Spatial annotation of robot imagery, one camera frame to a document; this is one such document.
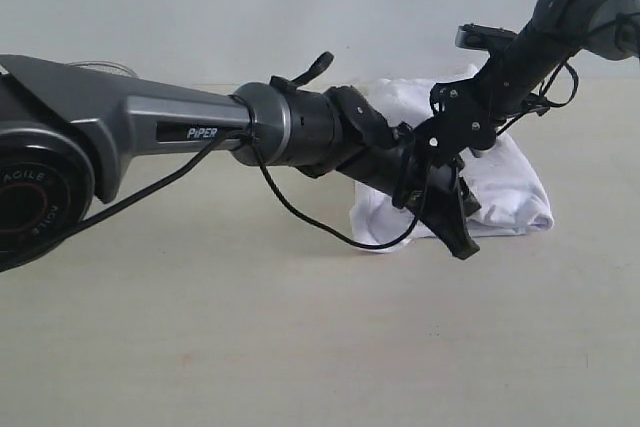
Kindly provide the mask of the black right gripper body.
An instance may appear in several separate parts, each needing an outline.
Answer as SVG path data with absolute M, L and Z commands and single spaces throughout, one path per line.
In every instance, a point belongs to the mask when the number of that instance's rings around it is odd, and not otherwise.
M 540 75 L 530 68 L 487 62 L 469 82 L 469 100 L 489 119 L 507 120 L 525 110 L 524 99 L 539 83 Z

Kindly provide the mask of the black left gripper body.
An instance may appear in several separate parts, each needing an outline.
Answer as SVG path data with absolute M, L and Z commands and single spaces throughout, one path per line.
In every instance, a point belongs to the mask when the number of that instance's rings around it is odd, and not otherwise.
M 339 166 L 339 172 L 387 197 L 397 209 L 424 211 L 432 171 L 457 171 L 457 159 L 435 167 L 416 147 L 367 147 Z

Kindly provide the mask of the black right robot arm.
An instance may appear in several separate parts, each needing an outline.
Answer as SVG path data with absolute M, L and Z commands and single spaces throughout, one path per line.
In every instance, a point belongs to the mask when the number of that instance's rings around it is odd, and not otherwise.
M 639 55 L 639 0 L 537 0 L 519 33 L 489 29 L 473 36 L 490 58 L 474 93 L 492 120 L 524 111 L 524 99 L 582 50 L 609 61 Z

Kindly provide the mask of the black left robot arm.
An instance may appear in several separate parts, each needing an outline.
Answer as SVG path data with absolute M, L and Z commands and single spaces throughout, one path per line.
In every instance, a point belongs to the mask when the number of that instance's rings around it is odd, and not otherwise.
M 295 79 L 249 82 L 223 95 L 5 54 L 1 58 L 1 268 L 35 261 L 66 239 L 165 188 L 126 199 L 131 161 L 187 153 L 192 164 L 227 151 L 267 171 L 338 172 L 390 197 L 456 258 L 478 251 L 467 226 L 478 202 L 461 176 L 454 137 L 429 126 L 391 126 L 354 87 Z

